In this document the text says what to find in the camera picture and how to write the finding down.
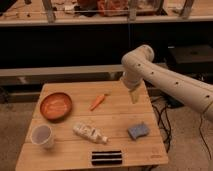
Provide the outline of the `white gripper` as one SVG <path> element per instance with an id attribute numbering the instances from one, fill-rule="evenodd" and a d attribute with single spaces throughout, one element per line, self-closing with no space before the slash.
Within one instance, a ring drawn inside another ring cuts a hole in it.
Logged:
<path id="1" fill-rule="evenodd" d="M 121 81 L 125 85 L 126 88 L 128 88 L 130 91 L 130 97 L 132 100 L 132 103 L 135 104 L 139 100 L 139 89 L 137 88 L 141 84 L 141 80 L 130 80 L 126 76 L 121 77 Z"/>

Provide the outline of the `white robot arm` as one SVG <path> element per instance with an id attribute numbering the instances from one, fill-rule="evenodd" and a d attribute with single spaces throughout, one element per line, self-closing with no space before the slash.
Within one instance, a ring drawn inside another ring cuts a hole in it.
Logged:
<path id="1" fill-rule="evenodd" d="M 162 68 L 153 63 L 154 51 L 141 45 L 122 57 L 122 81 L 133 91 L 146 80 L 213 123 L 213 85 Z"/>

